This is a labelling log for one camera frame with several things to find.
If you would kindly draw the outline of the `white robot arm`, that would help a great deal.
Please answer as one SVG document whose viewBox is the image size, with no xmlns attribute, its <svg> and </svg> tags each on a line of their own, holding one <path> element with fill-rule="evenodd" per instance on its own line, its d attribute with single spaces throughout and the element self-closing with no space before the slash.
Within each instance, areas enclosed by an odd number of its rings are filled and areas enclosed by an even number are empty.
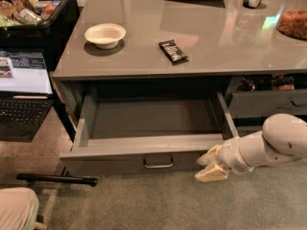
<svg viewBox="0 0 307 230">
<path fill-rule="evenodd" d="M 260 131 L 236 136 L 215 145 L 197 159 L 200 182 L 220 181 L 230 173 L 243 174 L 260 167 L 304 165 L 307 160 L 307 123 L 290 114 L 274 114 Z"/>
</svg>

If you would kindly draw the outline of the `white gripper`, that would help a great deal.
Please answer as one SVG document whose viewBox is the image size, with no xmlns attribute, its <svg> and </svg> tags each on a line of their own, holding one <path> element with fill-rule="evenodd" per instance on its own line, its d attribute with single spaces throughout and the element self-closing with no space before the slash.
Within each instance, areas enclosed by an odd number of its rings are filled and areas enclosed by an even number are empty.
<svg viewBox="0 0 307 230">
<path fill-rule="evenodd" d="M 250 167 L 244 160 L 240 151 L 240 137 L 234 137 L 224 141 L 221 145 L 215 145 L 208 152 L 197 159 L 200 166 L 206 166 L 203 170 L 195 174 L 195 178 L 200 182 L 220 181 L 228 178 L 229 172 L 243 174 L 251 172 Z"/>
</svg>

